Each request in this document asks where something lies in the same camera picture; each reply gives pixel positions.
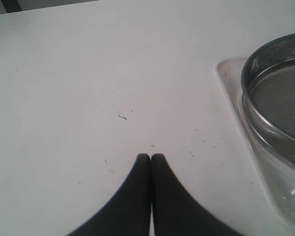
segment sieve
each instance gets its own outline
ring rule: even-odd
[[[295,167],[295,34],[254,52],[242,70],[241,87],[253,133]]]

